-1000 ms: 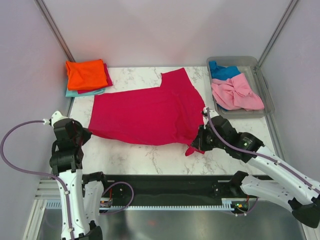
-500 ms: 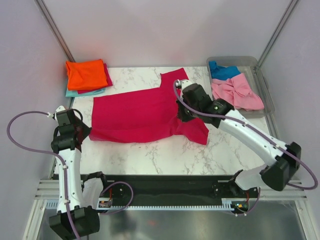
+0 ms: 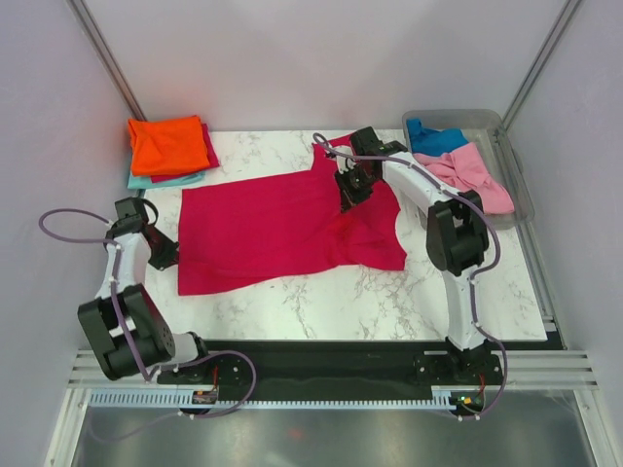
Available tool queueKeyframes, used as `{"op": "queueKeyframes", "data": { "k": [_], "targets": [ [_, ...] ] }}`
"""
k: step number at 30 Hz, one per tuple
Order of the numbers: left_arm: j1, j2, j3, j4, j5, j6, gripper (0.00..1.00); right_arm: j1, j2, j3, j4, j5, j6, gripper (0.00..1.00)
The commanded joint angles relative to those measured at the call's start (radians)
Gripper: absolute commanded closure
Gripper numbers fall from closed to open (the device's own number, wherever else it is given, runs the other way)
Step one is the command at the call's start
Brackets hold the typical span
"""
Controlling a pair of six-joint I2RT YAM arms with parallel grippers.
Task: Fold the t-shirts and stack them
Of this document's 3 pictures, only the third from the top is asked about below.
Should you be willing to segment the magenta red t shirt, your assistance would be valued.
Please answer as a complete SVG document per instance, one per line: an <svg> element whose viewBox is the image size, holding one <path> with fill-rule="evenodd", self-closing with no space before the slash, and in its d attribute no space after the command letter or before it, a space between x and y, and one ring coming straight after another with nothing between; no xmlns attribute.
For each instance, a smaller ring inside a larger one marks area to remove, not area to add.
<svg viewBox="0 0 623 467"><path fill-rule="evenodd" d="M400 208L388 184L347 212L320 146L308 170L187 189L178 225L181 296L229 292L339 266L401 271Z"/></svg>

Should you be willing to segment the light pink t shirt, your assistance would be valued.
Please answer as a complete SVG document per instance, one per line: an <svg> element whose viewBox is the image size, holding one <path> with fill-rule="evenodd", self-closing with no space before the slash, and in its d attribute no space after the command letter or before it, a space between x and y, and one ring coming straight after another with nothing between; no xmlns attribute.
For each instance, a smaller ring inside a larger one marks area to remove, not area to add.
<svg viewBox="0 0 623 467"><path fill-rule="evenodd" d="M506 189L495 181L475 143L470 142L449 153L433 157L414 153L416 161L446 184L461 192L475 191L488 215L506 215L515 205Z"/></svg>

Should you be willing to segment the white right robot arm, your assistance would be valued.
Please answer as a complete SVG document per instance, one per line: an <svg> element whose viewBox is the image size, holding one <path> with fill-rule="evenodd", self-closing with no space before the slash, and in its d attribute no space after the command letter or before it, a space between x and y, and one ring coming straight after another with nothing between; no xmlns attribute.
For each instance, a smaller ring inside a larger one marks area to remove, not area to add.
<svg viewBox="0 0 623 467"><path fill-rule="evenodd" d="M349 156L332 144L325 146L338 164L334 178L343 211L366 202L378 185L387 183L425 216L425 249L444 280L449 327L445 354L425 359L419 364L420 372L432 380L478 382L486 372L497 370L498 361L478 318L476 278L487 269L483 263L488 249L500 248L480 196L443 182L406 146L398 141L384 143L371 127L353 133L349 144Z"/></svg>

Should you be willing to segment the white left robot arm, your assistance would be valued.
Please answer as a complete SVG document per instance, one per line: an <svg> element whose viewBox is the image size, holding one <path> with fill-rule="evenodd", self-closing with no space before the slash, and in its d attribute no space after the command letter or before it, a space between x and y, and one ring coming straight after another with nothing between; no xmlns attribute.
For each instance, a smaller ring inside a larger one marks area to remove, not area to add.
<svg viewBox="0 0 623 467"><path fill-rule="evenodd" d="M206 381L213 359L194 332L175 334L145 287L149 268L178 264L179 244L157 227L159 211L144 198L115 202L117 219L104 237L106 272L95 298L78 308L78 319L100 369L111 380L181 372Z"/></svg>

